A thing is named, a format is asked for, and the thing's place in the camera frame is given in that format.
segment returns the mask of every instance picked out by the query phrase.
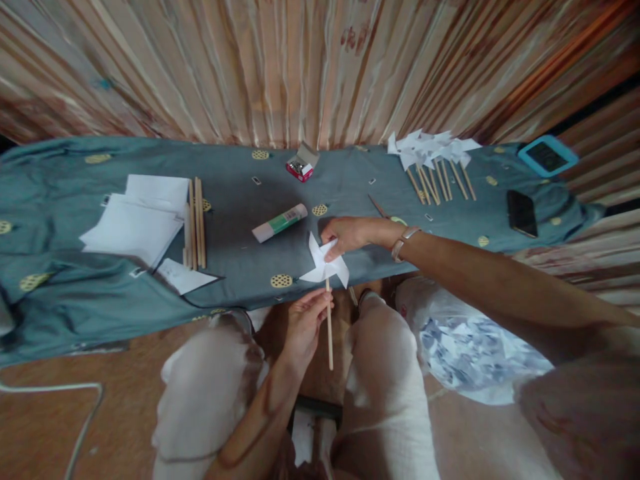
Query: forearm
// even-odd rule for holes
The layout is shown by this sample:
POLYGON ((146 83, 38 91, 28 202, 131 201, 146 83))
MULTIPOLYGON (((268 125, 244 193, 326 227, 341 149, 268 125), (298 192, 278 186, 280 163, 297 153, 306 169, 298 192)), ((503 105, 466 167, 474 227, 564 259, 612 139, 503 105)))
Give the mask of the forearm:
POLYGON ((288 350, 276 360, 247 414, 213 462, 209 479, 265 478, 278 456, 306 370, 288 350))
MULTIPOLYGON (((383 230, 378 242, 390 249, 404 226, 387 223, 383 230)), ((639 325, 636 316, 564 281, 458 241, 418 232, 400 256, 490 317, 553 327, 639 325)))

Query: hand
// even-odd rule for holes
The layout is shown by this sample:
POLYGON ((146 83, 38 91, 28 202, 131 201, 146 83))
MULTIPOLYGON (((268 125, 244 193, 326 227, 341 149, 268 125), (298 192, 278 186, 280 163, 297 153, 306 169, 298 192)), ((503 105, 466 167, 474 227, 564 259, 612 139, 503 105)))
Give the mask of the hand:
POLYGON ((318 348, 320 325, 327 318, 328 305, 333 308, 333 296, 321 288, 306 294, 289 308, 284 351, 305 369, 318 348))
POLYGON ((325 261, 330 262, 345 252, 357 250, 373 243, 391 250, 400 238, 405 226, 382 218, 342 217, 329 222, 323 230, 322 243, 338 239, 338 243, 326 254, 325 261))

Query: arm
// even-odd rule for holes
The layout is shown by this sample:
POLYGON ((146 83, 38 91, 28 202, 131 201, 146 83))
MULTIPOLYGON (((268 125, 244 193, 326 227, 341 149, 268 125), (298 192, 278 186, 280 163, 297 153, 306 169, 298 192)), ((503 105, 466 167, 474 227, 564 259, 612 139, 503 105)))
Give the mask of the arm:
POLYGON ((209 479, 265 478, 278 455, 304 374, 318 346, 331 294, 313 291, 289 309, 285 346, 247 414, 214 460, 209 479))
MULTIPOLYGON (((405 230, 386 219, 334 219, 323 242, 338 238, 327 260, 369 243, 391 250, 405 230)), ((422 274, 482 311, 558 363, 584 354, 612 325, 639 319, 593 295, 508 257, 423 232, 400 252, 422 274)))

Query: scissors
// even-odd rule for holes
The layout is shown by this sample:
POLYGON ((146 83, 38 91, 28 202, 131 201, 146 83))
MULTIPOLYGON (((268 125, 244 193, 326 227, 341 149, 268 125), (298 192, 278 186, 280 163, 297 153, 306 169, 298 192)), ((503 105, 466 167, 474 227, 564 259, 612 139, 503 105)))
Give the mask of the scissors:
POLYGON ((378 203, 373 199, 372 196, 369 195, 369 199, 371 200, 371 202, 373 203, 373 206, 378 210, 378 212, 380 212, 380 215, 383 216, 383 218, 389 219, 391 221, 394 221, 396 223, 402 223, 402 225, 404 225, 405 227, 408 227, 407 223, 402 220, 402 218, 400 217, 390 217, 388 216, 384 210, 382 210, 382 207, 380 205, 378 205, 378 203))

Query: bundle of wooden sticks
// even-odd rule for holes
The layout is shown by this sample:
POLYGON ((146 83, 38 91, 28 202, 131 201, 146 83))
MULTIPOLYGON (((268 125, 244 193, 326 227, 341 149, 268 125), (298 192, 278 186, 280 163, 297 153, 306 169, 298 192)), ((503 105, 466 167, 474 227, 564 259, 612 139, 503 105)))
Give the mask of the bundle of wooden sticks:
MULTIPOLYGON (((455 176, 455 180, 458 183, 458 186, 460 186, 462 195, 464 196, 465 200, 469 200, 469 196, 467 195, 467 190, 465 189, 464 184, 460 180, 460 175, 458 175, 458 170, 455 167, 455 163, 452 162, 452 160, 448 160, 448 162, 451 166, 451 170, 453 171, 453 175, 455 176)), ((440 182, 440 188, 442 189, 442 198, 444 198, 445 201, 452 200, 453 196, 451 194, 451 184, 449 182, 449 176, 447 174, 447 161, 444 159, 434 159, 433 166, 435 167, 435 171, 437 172, 438 180, 440 182)), ((435 204, 440 205, 441 197, 440 197, 440 192, 438 192, 438 185, 435 182, 435 176, 433 174, 433 170, 427 169, 429 170, 429 176, 431 178, 431 181, 429 181, 424 165, 414 164, 414 167, 415 167, 415 172, 418 175, 418 178, 420 178, 420 184, 422 186, 422 190, 420 190, 420 187, 418 187, 418 184, 416 183, 415 178, 413 178, 413 174, 411 173, 410 167, 407 169, 407 174, 409 174, 409 179, 411 180, 411 184, 413 185, 413 188, 415 189, 415 192, 418 195, 420 202, 424 205, 425 200, 427 200, 427 203, 430 205, 431 198, 433 198, 433 201, 435 202, 435 204)), ((471 185, 471 180, 469 180, 469 175, 467 174, 467 170, 462 165, 460 165, 460 167, 462 168, 462 174, 464 175, 465 180, 467 182, 467 186, 469 187, 471 198, 473 198, 473 200, 476 200, 475 192, 473 191, 473 186, 471 185)))
POLYGON ((205 245, 205 216, 202 200, 202 180, 189 180, 189 203, 185 206, 185 248, 182 250, 182 262, 191 270, 207 268, 207 248, 205 245))

